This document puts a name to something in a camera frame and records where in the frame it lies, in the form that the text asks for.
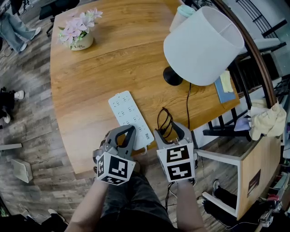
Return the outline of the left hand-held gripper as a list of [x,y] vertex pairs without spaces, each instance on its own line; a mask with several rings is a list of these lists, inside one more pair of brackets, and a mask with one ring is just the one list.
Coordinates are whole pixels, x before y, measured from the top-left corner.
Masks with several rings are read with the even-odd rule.
[[[123,136],[122,144],[118,138]],[[94,172],[96,179],[113,185],[121,185],[130,180],[135,162],[130,156],[135,142],[136,128],[134,126],[120,126],[108,132],[106,143],[93,151]],[[122,154],[118,148],[124,148]]]

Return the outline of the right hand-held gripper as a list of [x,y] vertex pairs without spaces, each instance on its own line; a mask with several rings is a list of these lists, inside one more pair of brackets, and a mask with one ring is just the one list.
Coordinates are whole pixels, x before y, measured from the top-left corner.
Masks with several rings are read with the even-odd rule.
[[178,143],[169,143],[158,129],[154,129],[157,156],[170,183],[194,178],[197,160],[191,130],[175,121],[172,122],[172,127],[178,136]]

